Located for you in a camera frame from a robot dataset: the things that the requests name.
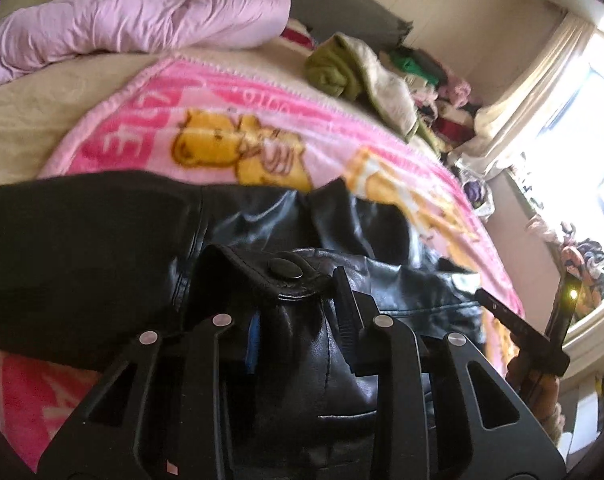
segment pink blanket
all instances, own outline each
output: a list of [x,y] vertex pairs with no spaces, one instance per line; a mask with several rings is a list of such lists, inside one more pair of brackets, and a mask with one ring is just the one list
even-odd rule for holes
[[284,30],[291,0],[53,0],[0,21],[0,85],[96,50],[253,48]]
[[[183,59],[165,59],[99,104],[41,176],[141,169],[197,184],[310,190],[335,178],[394,203],[423,240],[522,307],[482,223],[453,176],[392,133],[290,91]],[[507,334],[485,314],[486,354],[504,373]],[[35,468],[96,374],[0,352],[0,428]]]

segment snap button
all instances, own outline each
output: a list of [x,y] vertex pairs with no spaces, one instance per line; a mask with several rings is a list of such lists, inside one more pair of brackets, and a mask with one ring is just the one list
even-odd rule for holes
[[302,277],[302,269],[283,258],[271,258],[269,260],[269,270],[284,280],[299,280]]

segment clutter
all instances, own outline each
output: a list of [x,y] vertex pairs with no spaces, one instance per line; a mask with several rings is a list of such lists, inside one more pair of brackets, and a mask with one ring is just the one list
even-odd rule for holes
[[495,213],[495,202],[493,201],[493,193],[490,190],[490,186],[484,179],[458,166],[452,166],[450,170],[462,184],[464,194],[472,205],[475,214],[483,222],[488,220]]
[[575,224],[561,222],[553,226],[538,214],[528,221],[525,229],[526,232],[535,234],[545,242],[556,246],[560,250],[562,266],[567,272],[582,280],[575,318],[582,319],[601,305],[604,298],[602,245],[590,238],[578,243]]
[[456,146],[463,144],[467,140],[471,140],[475,136],[475,131],[472,128],[454,123],[443,117],[435,119],[433,128]]
[[415,102],[406,83],[386,70],[364,41],[335,34],[306,60],[304,75],[318,90],[354,101],[365,95],[382,120],[400,139],[418,129]]
[[390,60],[402,72],[418,75],[435,86],[439,97],[446,99],[454,108],[462,108],[471,101],[468,81],[457,76],[453,70],[439,62],[422,49],[399,46],[389,53]]
[[308,29],[298,20],[289,19],[287,28],[280,35],[281,38],[296,43],[308,50],[314,50],[316,47],[315,40],[310,35]]
[[472,115],[462,110],[461,108],[455,108],[448,101],[444,101],[442,99],[438,99],[435,102],[435,106],[437,106],[437,116],[453,123],[461,124],[466,128],[470,128],[471,130],[475,126],[475,119],[473,119]]
[[382,66],[386,70],[389,70],[404,79],[404,81],[406,82],[406,86],[411,92],[413,101],[415,101],[415,104],[418,108],[430,108],[434,105],[435,101],[439,97],[437,90],[435,90],[435,86],[429,83],[422,76],[402,72],[402,70],[397,68],[395,64],[391,61],[391,58],[389,57],[389,54],[387,52],[381,51],[379,59],[380,63],[382,63]]

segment cartoon bear print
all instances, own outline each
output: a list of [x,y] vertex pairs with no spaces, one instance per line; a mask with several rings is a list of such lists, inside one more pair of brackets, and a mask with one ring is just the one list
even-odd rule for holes
[[173,160],[185,168],[231,168],[245,186],[313,189],[304,167],[306,149],[297,133],[262,126],[255,116],[229,117],[189,110],[187,121],[173,142]]

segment leather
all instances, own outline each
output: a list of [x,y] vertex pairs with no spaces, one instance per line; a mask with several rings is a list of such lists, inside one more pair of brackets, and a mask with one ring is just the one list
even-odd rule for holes
[[[274,257],[302,277],[275,275]],[[144,330],[227,312],[248,333],[259,316],[256,367],[228,381],[238,478],[365,478],[377,379],[339,350],[337,266],[419,335],[482,348],[477,276],[394,206],[341,180],[303,194],[126,171],[0,187],[0,349],[102,371]]]
[[354,289],[416,333],[484,343],[476,275],[426,248],[395,206],[360,200],[341,180],[303,194],[117,171],[0,187],[0,348],[102,371],[135,334],[179,330],[209,244],[341,253],[331,258],[355,269]]

